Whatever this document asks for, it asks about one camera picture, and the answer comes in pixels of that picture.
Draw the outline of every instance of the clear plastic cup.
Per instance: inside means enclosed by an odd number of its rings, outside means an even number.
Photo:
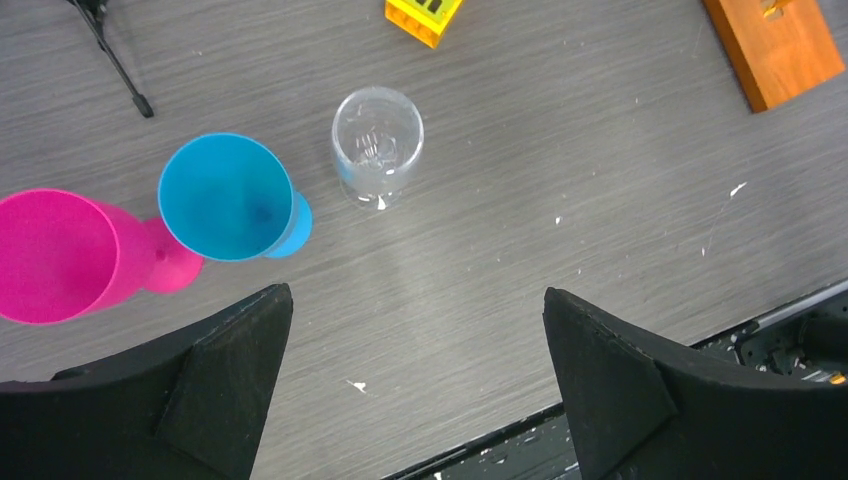
[[[342,189],[354,203],[385,210],[418,169],[424,123],[405,95],[384,87],[350,94],[333,119],[333,150]]]

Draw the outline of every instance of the gray wooden table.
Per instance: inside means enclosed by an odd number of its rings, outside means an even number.
[[[848,9],[820,3],[848,52]],[[65,325],[0,323],[0,380],[289,282],[254,477],[376,478],[559,400],[547,286],[692,342],[848,273],[848,75],[752,116],[698,0],[467,0],[436,51],[382,8],[112,0],[144,120],[66,2],[0,2],[0,195],[52,186],[150,217],[181,144],[237,131],[315,212],[290,259],[210,263],[176,296]],[[329,143],[339,102],[371,84],[405,92],[426,130],[417,181],[378,215],[346,203]]]

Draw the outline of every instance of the pink cup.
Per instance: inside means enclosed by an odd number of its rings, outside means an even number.
[[[54,189],[0,200],[0,316],[15,322],[64,322],[142,287],[175,292],[202,266],[158,217],[142,223],[116,206]]]

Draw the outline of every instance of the black tripod leg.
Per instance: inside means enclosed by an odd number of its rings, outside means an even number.
[[[92,19],[91,15],[86,12],[85,9],[82,8],[78,0],[72,1],[74,3],[74,6],[77,7],[77,10],[80,12],[80,15],[82,15],[82,18],[85,20],[86,25],[88,25],[88,28],[91,29],[91,33],[93,33],[95,38],[97,38],[97,44],[106,53],[106,56],[109,57],[109,61],[112,62],[112,65],[115,67],[115,70],[118,71],[118,74],[121,76],[121,79],[124,81],[124,84],[126,84],[127,88],[130,90],[130,93],[132,93],[133,103],[135,103],[135,106],[138,108],[138,111],[141,112],[141,116],[144,118],[152,117],[153,107],[150,106],[150,103],[147,102],[147,99],[144,98],[144,95],[142,95],[135,88],[135,85],[133,85],[132,80],[130,80],[129,75],[127,75],[127,72],[124,70],[124,67],[121,65],[121,62],[118,61],[118,57],[116,57],[112,49],[109,48],[109,44],[106,43],[106,39],[101,33],[102,28],[99,27],[95,23],[94,19]]]

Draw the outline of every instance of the yellow toy block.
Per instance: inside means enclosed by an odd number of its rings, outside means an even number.
[[[386,18],[436,48],[460,5],[462,0],[386,0]]]

